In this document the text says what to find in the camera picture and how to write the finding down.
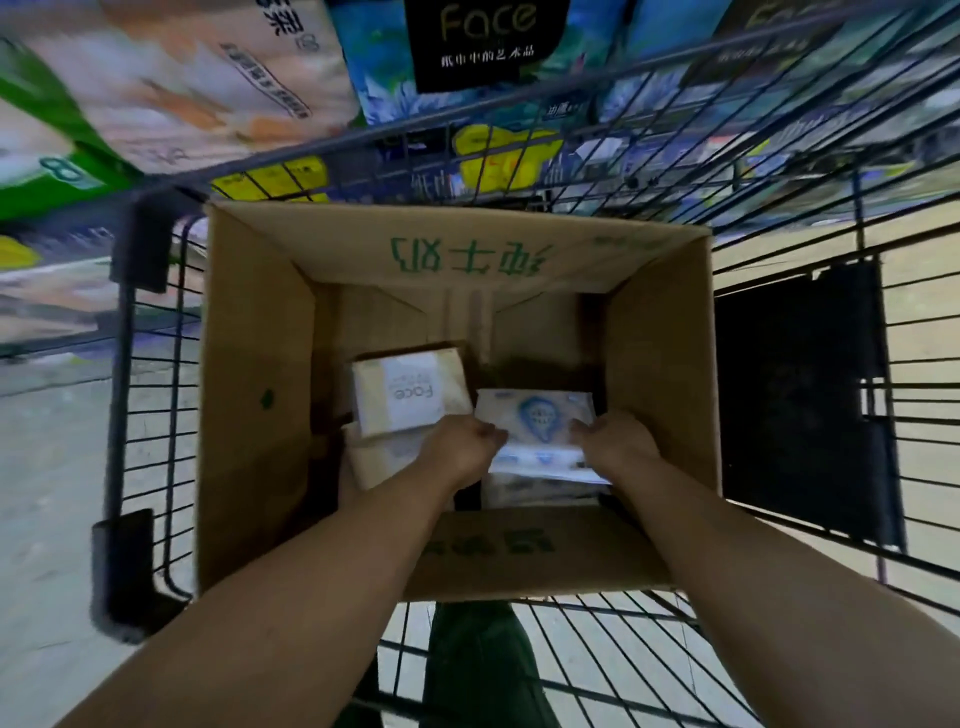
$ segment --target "person's left arm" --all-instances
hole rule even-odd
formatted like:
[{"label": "person's left arm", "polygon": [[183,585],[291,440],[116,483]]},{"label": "person's left arm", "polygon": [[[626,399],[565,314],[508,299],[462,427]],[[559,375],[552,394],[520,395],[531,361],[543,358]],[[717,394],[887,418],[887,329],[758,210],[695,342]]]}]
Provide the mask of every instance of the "person's left arm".
[{"label": "person's left arm", "polygon": [[445,417],[413,465],[211,589],[60,728],[330,725],[444,506],[505,439]]}]

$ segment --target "cardboard box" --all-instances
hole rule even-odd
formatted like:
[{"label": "cardboard box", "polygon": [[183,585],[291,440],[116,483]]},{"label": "cardboard box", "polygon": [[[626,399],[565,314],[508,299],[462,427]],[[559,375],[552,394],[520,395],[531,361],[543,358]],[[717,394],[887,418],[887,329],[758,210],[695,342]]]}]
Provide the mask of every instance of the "cardboard box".
[{"label": "cardboard box", "polygon": [[[593,392],[718,487],[708,230],[422,206],[221,202],[209,214],[201,590],[276,546],[311,457],[334,450],[360,355],[463,342],[471,386]],[[404,598],[669,584],[613,510],[531,507],[444,513]]]}]

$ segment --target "floor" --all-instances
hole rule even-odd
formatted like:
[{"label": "floor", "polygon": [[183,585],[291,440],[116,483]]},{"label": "floor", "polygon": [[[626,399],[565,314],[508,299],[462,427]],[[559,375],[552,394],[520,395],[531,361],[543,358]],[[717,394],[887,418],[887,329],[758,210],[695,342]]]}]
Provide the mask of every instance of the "floor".
[{"label": "floor", "polygon": [[[960,206],[945,206],[922,219],[908,217],[872,228],[867,244],[957,219]],[[720,254],[718,265],[795,245],[825,231],[828,229],[758,238]],[[853,245],[852,235],[837,238],[828,245],[785,255],[788,263],[759,261],[747,273],[719,277],[717,285],[769,273],[780,265],[836,255]],[[951,361],[960,357],[960,323],[956,318],[943,318],[960,311],[960,292],[956,278],[934,278],[960,272],[960,237],[894,251],[885,254],[883,260],[884,284],[889,286],[885,291],[888,320],[919,322],[888,329],[891,358],[904,362],[893,365],[893,380],[897,384],[960,381],[960,366]],[[930,280],[904,285],[918,279]],[[138,369],[134,380],[150,383],[166,376],[169,373],[162,366],[146,364]],[[0,487],[0,725],[4,728],[47,728],[132,653],[132,648],[99,635],[87,614],[90,526],[100,518],[110,388],[108,355],[104,354],[58,356],[0,369],[0,473],[4,474]],[[909,399],[927,401],[898,403],[899,416],[960,419],[960,403],[931,401],[945,399],[950,394],[946,390],[904,391],[911,393]],[[143,392],[147,394],[143,394],[140,406],[151,408],[155,395],[150,395],[150,390]],[[190,397],[185,395],[180,406],[192,406]],[[195,413],[182,416],[189,418]],[[162,432],[168,424],[166,415],[146,416],[132,425],[141,428],[132,430],[132,436]],[[930,484],[960,480],[960,429],[954,425],[899,423],[897,432],[901,438],[905,509],[913,519],[908,523],[911,552],[960,568],[960,530],[924,523],[945,523],[960,529],[960,489]],[[148,444],[130,457],[149,462],[161,459],[162,452]],[[143,472],[136,478],[137,488],[149,489],[151,478],[156,483],[154,475]],[[187,488],[181,490],[175,507],[192,499]],[[158,500],[149,505],[158,512],[164,504]],[[181,522],[188,521],[186,509]],[[874,557],[799,531],[793,533],[848,566],[876,575]],[[179,537],[175,549],[188,550],[189,538],[189,534]],[[960,584],[891,562],[885,568],[892,585],[960,609]],[[178,562],[175,569],[181,584],[192,582],[189,559]],[[664,613],[648,597],[632,597],[636,602],[625,595],[610,595],[618,607]],[[601,598],[587,595],[584,600],[603,606]],[[670,598],[685,608],[676,597]],[[579,603],[573,595],[558,600]],[[397,608],[385,638],[426,648],[432,605],[415,604],[407,610],[406,605]],[[709,645],[685,625],[594,616],[547,606],[517,606],[516,610],[531,636],[544,679],[572,683],[604,695],[621,694],[654,706],[662,700],[662,704],[690,716],[716,716],[743,728],[756,725],[740,706],[738,693]],[[927,611],[960,635],[959,618]],[[391,692],[396,686],[399,695],[419,697],[422,657],[404,654],[399,670],[397,662],[395,651],[380,649],[381,688]],[[676,724],[602,702],[581,703],[563,692],[549,691],[548,695],[564,726],[591,722],[605,728]],[[388,725],[409,724],[398,718],[388,720]]]}]

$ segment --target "yellow tag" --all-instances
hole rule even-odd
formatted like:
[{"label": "yellow tag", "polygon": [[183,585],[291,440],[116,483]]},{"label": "yellow tag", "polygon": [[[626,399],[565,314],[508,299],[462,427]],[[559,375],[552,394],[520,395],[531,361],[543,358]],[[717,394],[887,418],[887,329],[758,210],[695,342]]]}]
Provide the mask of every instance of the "yellow tag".
[{"label": "yellow tag", "polygon": [[491,149],[503,147],[514,142],[522,142],[529,134],[530,144],[526,150],[514,149],[495,155],[487,155],[487,161],[482,158],[469,159],[460,162],[460,174],[464,178],[467,189],[476,189],[480,170],[483,169],[483,179],[480,180],[480,192],[495,192],[510,189],[532,187],[540,179],[543,163],[549,161],[560,152],[564,145],[561,139],[551,142],[537,142],[545,136],[556,136],[555,132],[546,129],[529,132],[509,132],[506,129],[492,128],[486,124],[471,124],[464,127],[453,139],[453,148],[458,155],[468,155],[482,152],[487,148],[490,140]]},{"label": "yellow tag", "polygon": [[40,254],[9,235],[0,235],[0,269],[31,268],[40,262]]},{"label": "yellow tag", "polygon": [[[272,164],[248,172],[227,175],[213,181],[216,189],[232,200],[272,200],[282,195],[293,195],[305,189],[329,184],[326,165],[319,157],[301,157],[282,164]],[[293,203],[328,203],[323,192],[288,200]]]}]

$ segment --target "blue water drop logo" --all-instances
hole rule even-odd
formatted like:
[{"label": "blue water drop logo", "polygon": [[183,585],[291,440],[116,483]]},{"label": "blue water drop logo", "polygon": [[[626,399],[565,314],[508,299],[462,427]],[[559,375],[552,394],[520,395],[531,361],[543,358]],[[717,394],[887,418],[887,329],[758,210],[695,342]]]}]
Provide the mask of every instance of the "blue water drop logo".
[{"label": "blue water drop logo", "polygon": [[543,397],[531,397],[519,405],[520,421],[542,442],[548,443],[560,429],[560,410]]}]

